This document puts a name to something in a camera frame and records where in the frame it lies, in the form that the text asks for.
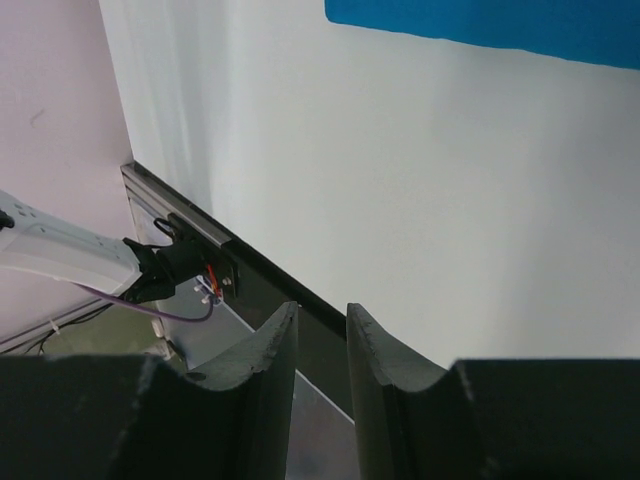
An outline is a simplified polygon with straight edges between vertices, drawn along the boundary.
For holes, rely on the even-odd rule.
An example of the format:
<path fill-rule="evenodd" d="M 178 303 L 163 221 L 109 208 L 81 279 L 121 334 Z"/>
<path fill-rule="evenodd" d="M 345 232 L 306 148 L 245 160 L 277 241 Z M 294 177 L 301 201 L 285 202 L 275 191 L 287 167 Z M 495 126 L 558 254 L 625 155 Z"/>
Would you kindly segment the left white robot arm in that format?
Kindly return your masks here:
<path fill-rule="evenodd" d="M 192 240 L 169 246 L 101 236 L 1 193 L 1 266 L 81 285 L 122 301 L 164 300 L 207 270 Z"/>

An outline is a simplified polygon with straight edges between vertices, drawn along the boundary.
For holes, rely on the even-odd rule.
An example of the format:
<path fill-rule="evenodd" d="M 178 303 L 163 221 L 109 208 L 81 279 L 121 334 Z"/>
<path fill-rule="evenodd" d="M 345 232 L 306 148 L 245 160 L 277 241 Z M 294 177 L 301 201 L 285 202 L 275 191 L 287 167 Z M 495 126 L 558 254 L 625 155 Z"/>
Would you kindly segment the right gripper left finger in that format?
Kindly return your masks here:
<path fill-rule="evenodd" d="M 298 306 L 192 375 L 152 355 L 5 356 L 5 479 L 281 479 Z"/>

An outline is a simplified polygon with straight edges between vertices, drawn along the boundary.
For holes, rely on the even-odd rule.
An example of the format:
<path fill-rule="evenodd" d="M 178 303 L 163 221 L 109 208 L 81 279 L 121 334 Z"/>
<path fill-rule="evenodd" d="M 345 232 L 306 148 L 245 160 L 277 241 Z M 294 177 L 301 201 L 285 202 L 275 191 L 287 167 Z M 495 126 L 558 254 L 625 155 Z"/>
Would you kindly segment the blue t shirt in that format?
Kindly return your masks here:
<path fill-rule="evenodd" d="M 639 3 L 609 0 L 335 0 L 336 24 L 637 70 Z"/>

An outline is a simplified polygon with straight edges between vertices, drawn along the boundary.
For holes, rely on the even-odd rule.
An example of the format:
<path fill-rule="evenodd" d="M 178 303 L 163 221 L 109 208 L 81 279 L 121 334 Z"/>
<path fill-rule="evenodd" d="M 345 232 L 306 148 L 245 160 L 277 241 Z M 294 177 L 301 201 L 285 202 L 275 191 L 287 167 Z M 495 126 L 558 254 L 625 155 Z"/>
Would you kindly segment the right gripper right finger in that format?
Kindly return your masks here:
<path fill-rule="evenodd" d="M 635 479 L 633 359 L 463 359 L 449 368 L 362 306 L 346 318 L 365 479 Z"/>

